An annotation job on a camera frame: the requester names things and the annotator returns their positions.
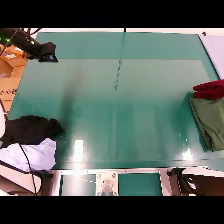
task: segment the olive green garment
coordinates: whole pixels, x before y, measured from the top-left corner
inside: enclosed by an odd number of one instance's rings
[[[202,136],[211,151],[224,149],[224,99],[189,99]]]

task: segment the table surface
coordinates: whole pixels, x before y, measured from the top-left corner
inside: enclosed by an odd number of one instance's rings
[[[60,121],[65,132],[56,139],[54,169],[224,169],[224,153],[207,150],[188,105],[193,85],[218,79],[197,35],[40,33],[37,39],[56,44],[59,63],[29,61],[9,118]],[[79,152],[77,140],[84,142]]]

